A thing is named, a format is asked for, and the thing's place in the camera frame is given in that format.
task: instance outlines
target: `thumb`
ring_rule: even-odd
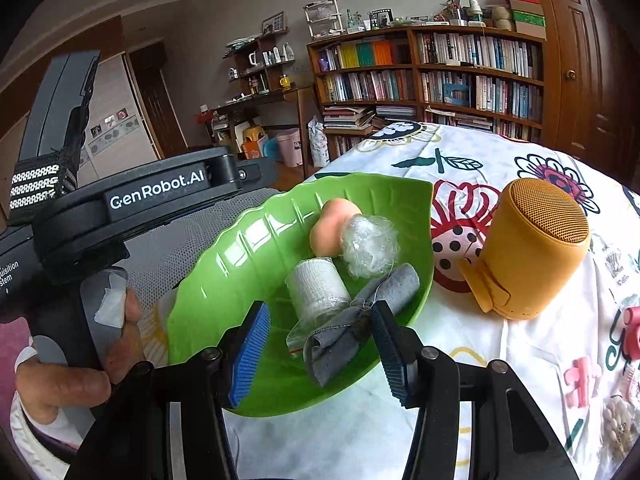
[[[111,383],[105,372],[42,364],[31,358],[18,366],[16,389],[24,409],[39,424],[51,424],[58,408],[92,408],[109,400]]]

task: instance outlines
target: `bowl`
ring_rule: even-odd
[[[249,395],[234,412],[245,416],[291,413],[327,399],[355,383],[380,360],[373,340],[325,388],[312,382],[301,358],[290,357],[289,330],[298,322],[285,278],[301,260],[313,258],[308,234],[322,205],[343,197],[364,215],[391,220],[398,230],[399,263],[409,262],[420,276],[420,290],[399,314],[407,325],[420,314],[433,279],[430,182],[378,174],[326,176],[247,209],[202,253],[178,288],[167,321],[169,361],[181,363],[225,330],[242,323],[254,300],[271,311],[267,339]],[[334,262],[352,296],[367,283],[352,278],[341,258]]]

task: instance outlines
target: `yellow speaker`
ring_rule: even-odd
[[[573,198],[544,180],[519,178],[500,194],[480,257],[458,265],[484,312],[532,319],[580,265],[589,241]]]

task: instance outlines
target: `human hand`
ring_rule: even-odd
[[[134,364],[145,359],[136,325],[141,315],[136,293],[129,288],[122,338],[107,355],[103,372],[43,364],[37,355],[18,365],[15,387],[30,417],[39,424],[51,424],[59,408],[92,408],[106,402],[111,396],[111,383],[118,384]]]

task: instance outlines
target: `dark doorway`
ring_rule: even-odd
[[[129,59],[162,156],[186,153],[188,148],[160,72],[166,62],[164,44],[159,41],[140,48],[129,54]]]

